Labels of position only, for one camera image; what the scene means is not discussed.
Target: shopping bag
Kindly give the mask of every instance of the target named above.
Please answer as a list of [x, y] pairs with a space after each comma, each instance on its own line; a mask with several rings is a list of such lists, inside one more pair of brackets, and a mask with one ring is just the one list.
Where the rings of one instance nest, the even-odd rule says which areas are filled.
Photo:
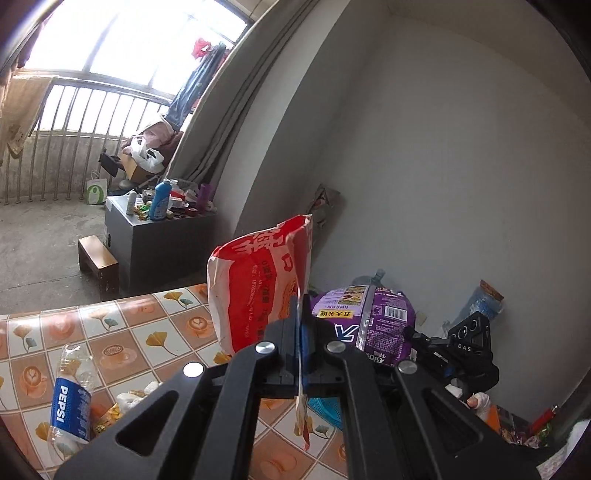
[[98, 172], [93, 170], [91, 180], [86, 182], [84, 198], [88, 205], [99, 205], [107, 200], [107, 179], [98, 178]]

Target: small bottle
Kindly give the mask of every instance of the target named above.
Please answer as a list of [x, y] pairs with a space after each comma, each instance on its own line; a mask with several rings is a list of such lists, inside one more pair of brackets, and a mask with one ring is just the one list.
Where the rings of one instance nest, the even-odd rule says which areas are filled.
[[170, 200], [170, 192], [173, 189], [173, 182], [176, 180], [164, 179], [161, 183], [156, 185], [156, 194], [148, 216], [150, 220], [164, 220], [166, 218], [166, 210], [168, 210], [168, 201]]
[[137, 196], [138, 194], [135, 190], [131, 190], [131, 192], [129, 192], [129, 198], [127, 199], [127, 209], [125, 210], [125, 213], [127, 215], [134, 214], [135, 199], [137, 198]]

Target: barcode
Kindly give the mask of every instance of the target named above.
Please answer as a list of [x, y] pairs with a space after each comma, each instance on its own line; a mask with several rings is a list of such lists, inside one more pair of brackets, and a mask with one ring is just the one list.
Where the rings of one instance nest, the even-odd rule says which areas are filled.
[[406, 310], [384, 306], [384, 316], [406, 322]]

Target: tablecloth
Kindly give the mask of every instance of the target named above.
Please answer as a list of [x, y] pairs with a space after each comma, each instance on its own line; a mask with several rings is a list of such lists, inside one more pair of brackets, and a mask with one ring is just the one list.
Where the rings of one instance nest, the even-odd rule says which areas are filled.
[[[154, 345], [148, 337], [156, 332], [166, 335], [158, 335], [165, 339]], [[50, 418], [61, 348], [67, 343], [82, 345], [94, 357], [95, 416], [103, 415], [119, 393], [166, 381], [186, 363], [228, 361], [217, 343], [205, 284], [88, 306], [0, 314], [0, 417], [46, 479], [59, 467], [49, 455], [44, 424]], [[110, 353], [120, 347], [125, 354], [113, 359]], [[251, 479], [345, 478], [342, 432], [310, 412], [314, 430], [305, 452], [302, 438], [293, 433], [294, 405], [294, 400], [261, 400]]]

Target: jeans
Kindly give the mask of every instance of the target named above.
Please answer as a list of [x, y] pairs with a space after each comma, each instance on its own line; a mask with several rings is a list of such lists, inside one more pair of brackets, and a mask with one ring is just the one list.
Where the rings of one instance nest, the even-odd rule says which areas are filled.
[[178, 91], [177, 96], [174, 97], [164, 118], [175, 131], [180, 130], [187, 115], [191, 112], [191, 107], [201, 98], [205, 89], [213, 80], [213, 76], [216, 74], [225, 53], [225, 44], [219, 43], [213, 47], [189, 76], [187, 82]]

